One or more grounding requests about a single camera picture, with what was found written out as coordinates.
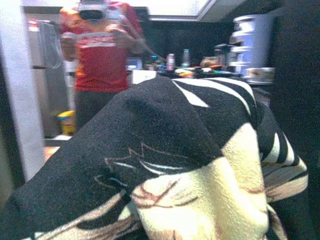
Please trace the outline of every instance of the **red t-shirt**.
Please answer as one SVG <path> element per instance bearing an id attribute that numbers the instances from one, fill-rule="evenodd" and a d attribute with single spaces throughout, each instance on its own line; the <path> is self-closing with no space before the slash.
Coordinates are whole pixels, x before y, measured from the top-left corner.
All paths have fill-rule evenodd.
<path id="1" fill-rule="evenodd" d="M 110 9 L 119 9 L 131 22 L 138 34 L 142 29 L 138 23 L 135 9 L 127 3 L 109 1 Z M 77 7 L 62 8 L 60 11 L 61 33 L 77 34 L 76 53 L 76 91 L 121 92 L 128 88 L 126 59 L 128 50 L 115 47 L 108 42 L 105 27 L 109 24 L 101 20 L 91 24 L 80 18 Z"/>

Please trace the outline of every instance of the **person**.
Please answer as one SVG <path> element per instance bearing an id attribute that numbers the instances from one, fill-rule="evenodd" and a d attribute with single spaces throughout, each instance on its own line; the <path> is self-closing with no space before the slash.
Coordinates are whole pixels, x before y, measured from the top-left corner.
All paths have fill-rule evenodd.
<path id="1" fill-rule="evenodd" d="M 82 16 L 101 8 L 105 16 Z M 130 25 L 111 22 L 108 12 L 119 11 Z M 142 29 L 135 9 L 127 3 L 112 0 L 81 0 L 74 7 L 64 7 L 60 11 L 61 48 L 67 61 L 78 60 L 75 84 L 76 127 L 82 128 L 117 93 L 128 88 L 126 57 L 128 52 L 139 54 Z"/>

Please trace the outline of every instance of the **white wall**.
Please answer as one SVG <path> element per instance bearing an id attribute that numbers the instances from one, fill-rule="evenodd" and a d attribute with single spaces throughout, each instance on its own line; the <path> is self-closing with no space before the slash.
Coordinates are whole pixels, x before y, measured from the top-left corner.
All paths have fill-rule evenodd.
<path id="1" fill-rule="evenodd" d="M 62 7 L 78 0 L 22 0 L 23 6 Z M 210 0 L 123 0 L 134 7 L 148 7 L 151 16 L 197 16 Z"/>
<path id="2" fill-rule="evenodd" d="M 0 4 L 3 70 L 25 180 L 44 165 L 44 137 L 21 1 Z"/>

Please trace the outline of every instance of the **camera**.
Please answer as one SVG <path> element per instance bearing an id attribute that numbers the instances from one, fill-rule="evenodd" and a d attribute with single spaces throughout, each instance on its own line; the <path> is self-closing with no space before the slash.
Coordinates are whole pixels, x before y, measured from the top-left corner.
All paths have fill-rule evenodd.
<path id="1" fill-rule="evenodd" d="M 77 11 L 83 20 L 101 20 L 108 15 L 108 2 L 105 0 L 81 0 Z"/>

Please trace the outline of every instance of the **floor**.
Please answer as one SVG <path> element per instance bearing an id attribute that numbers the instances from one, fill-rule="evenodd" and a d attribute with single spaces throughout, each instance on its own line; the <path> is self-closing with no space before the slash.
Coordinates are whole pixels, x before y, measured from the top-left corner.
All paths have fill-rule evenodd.
<path id="1" fill-rule="evenodd" d="M 56 151 L 58 151 L 59 146 L 45 146 L 44 147 L 44 162 L 46 162 Z"/>

